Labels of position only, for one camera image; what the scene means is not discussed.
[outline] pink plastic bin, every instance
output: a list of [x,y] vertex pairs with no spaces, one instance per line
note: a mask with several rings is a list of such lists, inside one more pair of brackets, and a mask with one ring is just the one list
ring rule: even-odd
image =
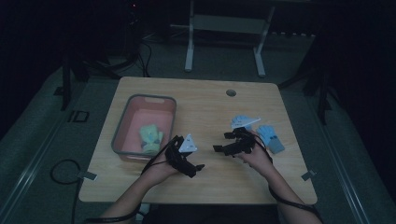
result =
[[139,130],[155,124],[163,132],[161,148],[170,140],[176,114],[176,100],[168,96],[136,94],[129,98],[113,137],[112,148],[122,159],[149,160],[153,155],[143,153]]

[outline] gray carpet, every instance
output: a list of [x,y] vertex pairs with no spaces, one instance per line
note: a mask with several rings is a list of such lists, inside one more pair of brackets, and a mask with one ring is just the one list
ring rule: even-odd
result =
[[[187,47],[184,40],[183,36],[179,36],[170,43],[148,42],[152,47],[148,66],[152,77],[279,84],[295,74],[312,42],[312,39],[303,36],[286,38],[270,35],[262,54],[267,77],[261,78],[256,75],[252,49],[220,43],[214,45],[204,40],[200,42],[200,39],[195,46],[192,72],[185,73]],[[149,56],[145,47],[142,47],[142,56],[144,59]],[[50,169],[64,159],[77,161],[82,170],[86,170],[89,165],[117,87],[117,81],[95,76],[93,71],[92,74],[86,85],[73,83],[73,102],[68,111],[61,112],[60,97],[52,95],[61,81],[61,74],[55,73],[0,143],[0,200],[4,206],[23,169],[42,148],[42,143],[49,142],[42,166],[38,167],[30,188],[15,204],[8,223],[70,223],[76,184],[64,186],[55,183],[50,178]],[[141,66],[135,64],[120,71],[120,74],[139,77],[142,74]],[[332,150],[335,148],[359,196],[366,220],[370,223],[392,223],[396,220],[395,205],[382,186],[346,112],[329,97],[332,110],[326,112],[328,125],[322,126],[315,114],[317,96],[305,97],[301,92],[303,85],[304,80],[286,88],[281,94],[306,165],[317,173],[312,180],[318,195],[316,207],[323,220],[325,223],[367,223],[359,220],[351,209],[342,177],[337,173],[337,164],[333,161]],[[88,122],[67,122],[71,110],[89,111]],[[56,134],[50,140],[46,140],[50,131],[54,131],[53,124],[56,122],[61,123],[60,128],[55,130]],[[73,164],[66,165],[64,169],[60,178],[70,179],[70,175],[76,173]],[[78,202],[77,223],[85,217],[100,215],[106,207],[108,203]]]

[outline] wooden table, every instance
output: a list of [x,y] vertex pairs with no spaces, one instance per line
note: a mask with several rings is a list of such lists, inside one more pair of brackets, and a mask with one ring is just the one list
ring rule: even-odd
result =
[[[227,90],[236,91],[234,97]],[[266,180],[239,159],[217,153],[213,145],[228,145],[224,138],[237,115],[260,117],[253,125],[272,125],[285,150],[272,155],[277,170],[305,203],[317,196],[307,172],[288,113],[275,84],[194,79],[124,77],[114,95],[88,171],[95,181],[85,180],[79,198],[83,202],[115,202],[139,177],[145,163],[122,161],[111,148],[122,111],[130,96],[171,96],[177,101],[172,135],[191,136],[198,151],[188,157],[192,164],[205,164],[194,178],[173,175],[148,192],[143,203],[275,203]]]

